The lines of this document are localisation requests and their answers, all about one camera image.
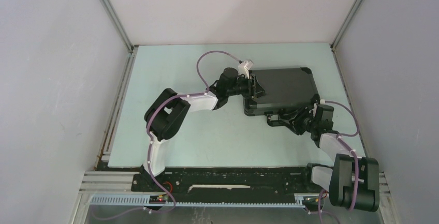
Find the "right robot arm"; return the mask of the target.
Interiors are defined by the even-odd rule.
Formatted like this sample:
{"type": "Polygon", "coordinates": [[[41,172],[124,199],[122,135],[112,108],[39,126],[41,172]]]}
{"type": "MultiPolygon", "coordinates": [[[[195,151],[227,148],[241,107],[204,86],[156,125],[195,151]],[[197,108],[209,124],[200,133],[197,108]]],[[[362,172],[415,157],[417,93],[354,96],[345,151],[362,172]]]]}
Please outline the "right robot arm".
{"type": "Polygon", "coordinates": [[[308,132],[315,145],[333,161],[332,166],[314,165],[311,172],[303,175],[301,185],[304,190],[314,192],[321,187],[329,194],[333,206],[375,212],[379,208],[379,163],[374,158],[359,156],[344,141],[344,137],[359,135],[358,130],[348,134],[333,129],[334,105],[353,114],[339,102],[321,100],[279,114],[276,123],[299,136],[308,132]]]}

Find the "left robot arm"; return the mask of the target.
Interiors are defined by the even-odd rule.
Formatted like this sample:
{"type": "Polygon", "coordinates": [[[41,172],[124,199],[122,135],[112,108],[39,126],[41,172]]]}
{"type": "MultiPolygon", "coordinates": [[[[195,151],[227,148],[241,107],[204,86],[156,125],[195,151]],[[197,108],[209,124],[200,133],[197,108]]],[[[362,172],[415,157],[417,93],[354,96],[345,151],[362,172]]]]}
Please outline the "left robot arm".
{"type": "Polygon", "coordinates": [[[162,91],[144,115],[150,141],[147,157],[142,165],[147,173],[143,183],[149,190],[158,191],[162,188],[164,178],[161,174],[166,167],[167,142],[180,130],[187,114],[217,110],[228,102],[229,97],[237,95],[256,100],[265,96],[266,90],[255,74],[226,68],[219,79],[203,92],[178,94],[171,88],[162,91]]]}

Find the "right aluminium frame post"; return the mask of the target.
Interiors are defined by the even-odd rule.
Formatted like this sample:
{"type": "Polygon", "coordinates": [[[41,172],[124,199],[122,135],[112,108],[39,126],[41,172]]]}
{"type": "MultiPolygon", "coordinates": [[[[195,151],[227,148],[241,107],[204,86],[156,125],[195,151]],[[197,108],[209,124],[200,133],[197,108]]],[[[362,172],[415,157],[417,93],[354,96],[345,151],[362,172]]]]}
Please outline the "right aluminium frame post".
{"type": "Polygon", "coordinates": [[[359,11],[363,2],[364,2],[364,0],[354,0],[354,3],[352,4],[348,14],[346,15],[341,27],[339,28],[339,30],[338,30],[338,32],[337,32],[337,34],[336,34],[336,36],[331,44],[331,48],[333,51],[335,51],[337,49],[344,34],[346,33],[348,27],[350,26],[352,20],[356,16],[356,14],[359,11]]]}

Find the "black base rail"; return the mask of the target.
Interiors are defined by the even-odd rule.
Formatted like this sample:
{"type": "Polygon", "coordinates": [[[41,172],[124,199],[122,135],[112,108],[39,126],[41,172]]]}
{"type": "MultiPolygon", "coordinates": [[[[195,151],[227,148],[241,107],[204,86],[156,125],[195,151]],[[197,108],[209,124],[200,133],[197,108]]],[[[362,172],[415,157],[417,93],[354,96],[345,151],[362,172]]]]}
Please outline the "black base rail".
{"type": "Polygon", "coordinates": [[[168,190],[180,204],[296,204],[296,197],[316,197],[310,167],[178,168],[168,167],[153,180],[145,168],[133,176],[133,192],[168,190]]]}

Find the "black poker set case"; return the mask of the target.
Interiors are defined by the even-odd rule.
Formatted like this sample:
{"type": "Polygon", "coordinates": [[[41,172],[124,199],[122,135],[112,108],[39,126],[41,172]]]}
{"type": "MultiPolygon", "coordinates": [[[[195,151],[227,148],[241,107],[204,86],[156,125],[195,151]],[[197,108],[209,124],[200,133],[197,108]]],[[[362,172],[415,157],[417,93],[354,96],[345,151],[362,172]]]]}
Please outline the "black poker set case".
{"type": "Polygon", "coordinates": [[[320,100],[311,69],[307,67],[252,70],[266,95],[257,99],[243,97],[243,110],[247,116],[274,116],[270,126],[285,126],[279,115],[289,113],[320,100]]]}

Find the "aluminium frame post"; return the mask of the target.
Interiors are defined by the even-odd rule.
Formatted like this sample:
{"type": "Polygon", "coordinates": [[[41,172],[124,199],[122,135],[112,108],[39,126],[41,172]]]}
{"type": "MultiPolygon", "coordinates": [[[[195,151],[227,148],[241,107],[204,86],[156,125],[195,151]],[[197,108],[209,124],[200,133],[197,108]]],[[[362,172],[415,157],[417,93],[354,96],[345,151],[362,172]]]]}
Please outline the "aluminium frame post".
{"type": "Polygon", "coordinates": [[[337,34],[336,34],[336,36],[331,44],[331,48],[333,51],[335,51],[337,49],[344,34],[346,33],[348,27],[350,26],[352,20],[356,16],[356,14],[359,11],[363,2],[364,2],[364,0],[354,0],[354,3],[352,4],[348,14],[346,15],[341,27],[339,28],[339,30],[338,30],[338,32],[337,32],[337,34]]]}
{"type": "Polygon", "coordinates": [[[110,21],[112,22],[116,32],[118,33],[119,37],[121,38],[124,46],[128,50],[129,53],[132,53],[134,50],[134,45],[131,42],[130,38],[128,37],[128,34],[111,2],[111,0],[100,0],[105,12],[107,13],[110,21]]]}

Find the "left aluminium frame post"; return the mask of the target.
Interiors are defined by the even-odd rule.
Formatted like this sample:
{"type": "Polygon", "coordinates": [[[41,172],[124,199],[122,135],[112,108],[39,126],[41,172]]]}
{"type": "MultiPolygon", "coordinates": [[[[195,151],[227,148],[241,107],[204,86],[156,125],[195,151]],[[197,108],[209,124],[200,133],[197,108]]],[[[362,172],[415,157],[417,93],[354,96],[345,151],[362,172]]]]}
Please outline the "left aluminium frame post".
{"type": "Polygon", "coordinates": [[[134,50],[134,45],[131,42],[130,38],[128,37],[128,34],[111,2],[111,0],[100,0],[105,12],[107,13],[110,21],[112,22],[116,32],[118,33],[119,37],[121,38],[124,46],[128,50],[129,53],[132,53],[134,50]]]}

